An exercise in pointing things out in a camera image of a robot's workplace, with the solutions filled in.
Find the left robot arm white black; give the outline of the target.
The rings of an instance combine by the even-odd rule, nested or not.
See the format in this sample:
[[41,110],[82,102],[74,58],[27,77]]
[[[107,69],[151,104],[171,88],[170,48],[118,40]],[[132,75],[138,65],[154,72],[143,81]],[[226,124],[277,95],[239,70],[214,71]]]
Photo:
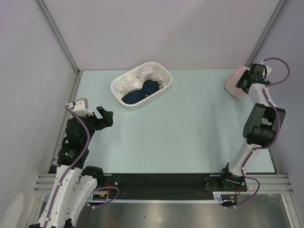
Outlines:
[[65,109],[72,115],[67,121],[66,136],[58,153],[56,178],[48,202],[32,228],[74,228],[83,207],[94,190],[107,190],[103,169],[85,167],[88,146],[96,131],[113,125],[112,111],[97,110],[102,116],[86,108],[76,110],[76,103]]

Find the pink mesh laundry bag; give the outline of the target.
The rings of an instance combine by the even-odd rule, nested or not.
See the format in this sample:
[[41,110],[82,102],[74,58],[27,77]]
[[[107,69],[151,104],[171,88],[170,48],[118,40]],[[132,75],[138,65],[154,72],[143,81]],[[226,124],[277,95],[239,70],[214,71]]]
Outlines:
[[241,76],[244,74],[245,70],[249,70],[246,66],[241,66],[237,68],[232,75],[229,76],[225,82],[224,88],[234,97],[243,101],[249,98],[249,95],[246,94],[241,88],[236,87]]

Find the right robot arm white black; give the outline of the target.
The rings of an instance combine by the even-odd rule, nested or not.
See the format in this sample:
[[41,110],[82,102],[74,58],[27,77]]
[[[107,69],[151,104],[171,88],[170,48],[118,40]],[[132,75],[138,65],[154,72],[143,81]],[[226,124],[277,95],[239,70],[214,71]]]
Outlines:
[[279,108],[271,98],[271,82],[267,76],[271,68],[263,62],[242,66],[225,82],[224,88],[239,100],[251,99],[252,111],[244,125],[244,142],[236,156],[222,169],[219,185],[233,191],[244,186],[245,175],[255,157],[276,141],[285,118],[285,109]]

